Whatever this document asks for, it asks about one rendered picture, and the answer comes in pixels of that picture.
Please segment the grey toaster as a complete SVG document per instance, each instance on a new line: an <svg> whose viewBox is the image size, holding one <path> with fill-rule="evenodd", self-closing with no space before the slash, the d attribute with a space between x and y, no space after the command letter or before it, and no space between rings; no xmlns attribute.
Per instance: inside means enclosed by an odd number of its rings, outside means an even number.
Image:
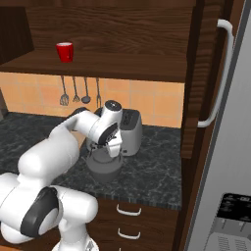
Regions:
<svg viewBox="0 0 251 251"><path fill-rule="evenodd" d="M140 148L142 140L142 120L137 110L123 109L121 121L122 155L133 156Z"/></svg>

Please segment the metal long fork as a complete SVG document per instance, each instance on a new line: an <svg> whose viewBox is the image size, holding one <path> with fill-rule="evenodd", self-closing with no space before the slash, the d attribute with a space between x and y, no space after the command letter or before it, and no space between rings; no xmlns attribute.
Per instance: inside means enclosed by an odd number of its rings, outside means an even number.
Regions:
<svg viewBox="0 0 251 251"><path fill-rule="evenodd" d="M102 106L102 101L101 101L101 95L100 95L99 77L96 78L96 90L97 90L96 104L97 104L97 108L100 108Z"/></svg>

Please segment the dark wood drawer front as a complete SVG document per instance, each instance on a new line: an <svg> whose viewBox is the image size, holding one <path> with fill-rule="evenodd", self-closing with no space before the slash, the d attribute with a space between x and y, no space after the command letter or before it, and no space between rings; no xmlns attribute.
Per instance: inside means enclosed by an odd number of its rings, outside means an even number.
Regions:
<svg viewBox="0 0 251 251"><path fill-rule="evenodd" d="M122 233L141 236L137 240L124 239ZM100 251L172 251L174 234L151 226L98 222L87 225L90 236L96 241Z"/></svg>
<svg viewBox="0 0 251 251"><path fill-rule="evenodd" d="M156 226L159 228L176 227L178 211L101 198L98 199L98 203L98 216L101 219L115 220L117 223L123 224ZM140 215L123 215L117 209L130 213L140 212Z"/></svg>

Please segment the metal whisk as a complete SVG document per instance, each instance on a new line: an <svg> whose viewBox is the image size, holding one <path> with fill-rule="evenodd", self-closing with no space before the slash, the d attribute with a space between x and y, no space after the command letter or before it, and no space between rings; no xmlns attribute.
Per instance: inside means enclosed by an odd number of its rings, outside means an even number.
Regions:
<svg viewBox="0 0 251 251"><path fill-rule="evenodd" d="M65 87L65 81L64 81L63 76L61 76L61 81L62 81L64 93L61 95L60 104L62 106L68 106L69 105L69 95L67 94L67 90L66 90L66 87Z"/></svg>

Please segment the red mug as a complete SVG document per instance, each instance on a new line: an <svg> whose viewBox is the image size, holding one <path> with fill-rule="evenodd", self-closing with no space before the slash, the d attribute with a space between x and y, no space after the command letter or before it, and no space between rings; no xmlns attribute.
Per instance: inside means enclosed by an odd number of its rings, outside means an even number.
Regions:
<svg viewBox="0 0 251 251"><path fill-rule="evenodd" d="M74 57L74 47L71 42L56 44L57 53L62 63L70 63Z"/></svg>

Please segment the grey fridge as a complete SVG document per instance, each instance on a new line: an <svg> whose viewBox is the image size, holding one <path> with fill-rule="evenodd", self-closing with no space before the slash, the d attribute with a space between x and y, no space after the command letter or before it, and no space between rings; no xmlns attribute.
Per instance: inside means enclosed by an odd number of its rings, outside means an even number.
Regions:
<svg viewBox="0 0 251 251"><path fill-rule="evenodd" d="M251 0L244 2L183 251L251 251Z"/></svg>

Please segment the grey kettle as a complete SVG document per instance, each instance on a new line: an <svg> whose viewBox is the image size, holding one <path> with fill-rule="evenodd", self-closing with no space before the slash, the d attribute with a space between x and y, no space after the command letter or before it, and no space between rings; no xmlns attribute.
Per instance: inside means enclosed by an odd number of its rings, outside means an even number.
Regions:
<svg viewBox="0 0 251 251"><path fill-rule="evenodd" d="M114 180L121 172L123 156L111 157L106 147L90 145L86 165L96 181L107 183Z"/></svg>

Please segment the dark wood cabinet door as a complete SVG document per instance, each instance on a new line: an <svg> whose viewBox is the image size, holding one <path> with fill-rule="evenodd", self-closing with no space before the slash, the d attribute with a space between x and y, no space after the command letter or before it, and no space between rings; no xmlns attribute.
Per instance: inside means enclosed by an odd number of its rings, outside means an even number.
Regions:
<svg viewBox="0 0 251 251"><path fill-rule="evenodd" d="M0 65L34 50L24 7L0 7Z"/></svg>

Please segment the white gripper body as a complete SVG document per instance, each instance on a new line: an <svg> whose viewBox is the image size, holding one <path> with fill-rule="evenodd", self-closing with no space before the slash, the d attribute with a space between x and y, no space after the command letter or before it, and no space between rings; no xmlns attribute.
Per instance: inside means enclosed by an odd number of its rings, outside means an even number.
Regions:
<svg viewBox="0 0 251 251"><path fill-rule="evenodd" d="M120 154L122 141L113 139L107 144L107 150L111 158L115 158Z"/></svg>

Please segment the metal slotted spatula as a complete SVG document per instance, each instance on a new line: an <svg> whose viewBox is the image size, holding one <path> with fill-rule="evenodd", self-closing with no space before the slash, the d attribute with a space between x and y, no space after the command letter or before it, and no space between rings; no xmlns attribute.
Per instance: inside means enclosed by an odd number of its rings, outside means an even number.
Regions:
<svg viewBox="0 0 251 251"><path fill-rule="evenodd" d="M77 95L76 82L75 82L75 77L74 76L73 76L73 83L74 83L74 89L75 89L75 96L74 96L73 102L79 102L80 98Z"/></svg>

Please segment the metal ladle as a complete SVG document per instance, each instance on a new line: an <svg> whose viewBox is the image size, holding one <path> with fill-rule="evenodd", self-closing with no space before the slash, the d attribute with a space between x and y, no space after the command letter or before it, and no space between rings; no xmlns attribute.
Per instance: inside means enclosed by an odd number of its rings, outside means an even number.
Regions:
<svg viewBox="0 0 251 251"><path fill-rule="evenodd" d="M91 100L90 96L88 95L88 84L87 84L87 78L84 77L84 86L85 86L85 95L81 98L81 102L84 104L88 104Z"/></svg>

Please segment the dark wood wall cabinet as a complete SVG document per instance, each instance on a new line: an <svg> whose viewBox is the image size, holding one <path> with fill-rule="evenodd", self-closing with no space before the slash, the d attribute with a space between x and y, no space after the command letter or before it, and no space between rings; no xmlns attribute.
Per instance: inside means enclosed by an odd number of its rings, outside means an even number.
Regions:
<svg viewBox="0 0 251 251"><path fill-rule="evenodd" d="M196 0L0 0L24 7L34 50L0 72L183 82ZM56 44L71 42L62 63Z"/></svg>

